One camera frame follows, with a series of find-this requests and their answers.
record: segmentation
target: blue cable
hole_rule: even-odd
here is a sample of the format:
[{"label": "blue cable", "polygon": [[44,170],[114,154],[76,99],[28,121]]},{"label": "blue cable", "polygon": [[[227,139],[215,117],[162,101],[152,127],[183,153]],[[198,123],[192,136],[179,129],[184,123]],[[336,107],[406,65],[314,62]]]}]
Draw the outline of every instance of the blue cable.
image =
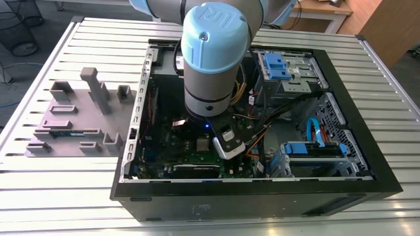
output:
[{"label": "blue cable", "polygon": [[308,119],[308,123],[307,123],[307,141],[312,141],[312,132],[311,132],[311,127],[315,127],[315,137],[316,137],[316,141],[320,144],[320,147],[326,147],[326,143],[323,141],[323,137],[322,137],[322,128],[320,128],[320,123],[318,122],[316,118],[310,118]]},{"label": "blue cable", "polygon": [[19,103],[20,103],[20,101],[19,101],[19,102],[15,102],[15,103],[12,103],[12,104],[0,105],[0,108],[3,108],[3,107],[11,107],[11,106],[14,106],[14,105],[16,105],[16,104],[19,104]]}]

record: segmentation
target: white desk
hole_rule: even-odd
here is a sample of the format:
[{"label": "white desk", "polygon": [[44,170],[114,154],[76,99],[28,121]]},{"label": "white desk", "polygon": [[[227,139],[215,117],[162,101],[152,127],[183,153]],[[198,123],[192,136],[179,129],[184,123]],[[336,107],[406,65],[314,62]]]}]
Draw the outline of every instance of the white desk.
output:
[{"label": "white desk", "polygon": [[54,81],[87,89],[96,67],[107,88],[139,88],[148,39],[178,40],[168,23],[86,18],[71,23],[0,134],[0,234],[32,236],[415,236],[420,232],[420,112],[370,46],[350,35],[262,30],[254,45],[328,52],[404,192],[330,217],[146,222],[110,200],[118,157],[28,158]]}]

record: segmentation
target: floor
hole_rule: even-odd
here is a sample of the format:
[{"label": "floor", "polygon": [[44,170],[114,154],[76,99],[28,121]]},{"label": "floor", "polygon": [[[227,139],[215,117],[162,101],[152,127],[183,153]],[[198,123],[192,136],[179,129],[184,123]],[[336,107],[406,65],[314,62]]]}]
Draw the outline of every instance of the floor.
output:
[{"label": "floor", "polygon": [[[44,63],[75,15],[124,20],[151,20],[150,16],[136,11],[131,6],[67,2],[64,4],[64,11],[60,12],[56,11],[54,2],[51,1],[39,0],[38,5],[46,20],[43,25],[32,28],[40,49],[34,55],[19,58],[12,56],[0,45],[0,62],[4,66],[19,62]],[[4,1],[0,1],[0,12],[4,11],[10,11],[10,9]],[[40,66],[36,65],[22,65],[7,70],[15,82],[11,86],[0,83],[0,126],[7,124],[16,109],[16,106],[2,106],[20,101],[38,75],[39,69]],[[410,54],[404,55],[391,71],[414,101],[420,105],[420,95],[418,93],[420,91],[420,59],[414,59]]]}]

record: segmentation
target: gray post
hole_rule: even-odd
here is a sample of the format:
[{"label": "gray post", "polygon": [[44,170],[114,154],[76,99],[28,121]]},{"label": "gray post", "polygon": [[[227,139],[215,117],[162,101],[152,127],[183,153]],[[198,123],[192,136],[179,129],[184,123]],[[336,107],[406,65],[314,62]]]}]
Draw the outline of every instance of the gray post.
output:
[{"label": "gray post", "polygon": [[91,93],[98,103],[99,109],[104,115],[111,113],[107,95],[103,92],[98,78],[98,70],[94,67],[84,67],[80,73],[80,78],[87,82],[91,88]]}]

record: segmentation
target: light blue end cap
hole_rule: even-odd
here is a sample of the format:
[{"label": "light blue end cap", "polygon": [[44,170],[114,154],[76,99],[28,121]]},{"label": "light blue end cap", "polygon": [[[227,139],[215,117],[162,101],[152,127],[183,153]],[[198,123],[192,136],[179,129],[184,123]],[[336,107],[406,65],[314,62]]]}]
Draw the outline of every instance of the light blue end cap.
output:
[{"label": "light blue end cap", "polygon": [[248,46],[247,19],[234,6],[207,2],[186,15],[182,50],[188,65],[206,74],[231,69]]},{"label": "light blue end cap", "polygon": [[272,24],[282,26],[287,22],[296,3],[298,3],[298,0],[291,0],[290,5],[284,8],[283,12],[280,13],[279,17],[275,19]]},{"label": "light blue end cap", "polygon": [[147,0],[130,0],[130,3],[138,11],[155,17],[150,5],[147,4]]}]

